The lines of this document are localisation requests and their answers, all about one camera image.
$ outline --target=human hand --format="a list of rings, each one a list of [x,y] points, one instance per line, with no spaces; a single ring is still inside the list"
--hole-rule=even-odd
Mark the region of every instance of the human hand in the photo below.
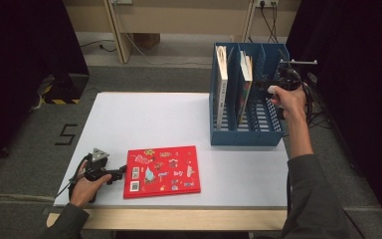
[[[274,86],[274,97],[272,103],[284,109],[286,120],[305,120],[306,97],[302,87],[289,92],[278,86]]]
[[[87,161],[85,160],[80,167],[79,174],[84,172],[86,164]],[[96,181],[88,181],[85,177],[80,178],[74,187],[70,202],[78,207],[84,208],[86,204],[93,199],[100,187],[108,182],[110,178],[110,174],[102,176]]]

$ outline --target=power outlet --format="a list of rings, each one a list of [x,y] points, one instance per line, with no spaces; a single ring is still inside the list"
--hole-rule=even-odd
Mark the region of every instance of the power outlet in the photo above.
[[[276,3],[276,6],[279,5],[279,0],[264,0],[265,1],[265,8],[273,8],[273,3]],[[262,0],[257,0],[256,7],[260,7],[260,3]]]

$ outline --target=red book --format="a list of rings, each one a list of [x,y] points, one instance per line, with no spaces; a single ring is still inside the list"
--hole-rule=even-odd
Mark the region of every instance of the red book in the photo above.
[[[195,146],[135,149],[127,157],[123,198],[201,192]]]

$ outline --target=black sleeve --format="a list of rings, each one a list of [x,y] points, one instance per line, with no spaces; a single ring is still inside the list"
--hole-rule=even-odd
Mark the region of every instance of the black sleeve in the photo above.
[[[88,218],[88,213],[69,203],[54,225],[46,229],[39,239],[77,239]]]
[[[291,211],[281,238],[349,238],[340,202],[313,154],[291,159]]]

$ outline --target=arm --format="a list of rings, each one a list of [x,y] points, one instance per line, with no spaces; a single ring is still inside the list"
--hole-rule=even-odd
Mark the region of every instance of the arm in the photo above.
[[[79,173],[84,171],[86,161],[80,167]],[[88,181],[85,177],[77,181],[73,190],[70,203],[64,208],[64,211],[55,221],[54,225],[46,229],[40,239],[77,239],[80,238],[80,232],[89,218],[83,208],[93,199],[100,187],[111,178],[107,174],[96,181]]]
[[[275,88],[273,104],[284,108],[289,137],[291,211],[281,238],[349,238],[343,209],[313,154],[305,121],[305,94]]]

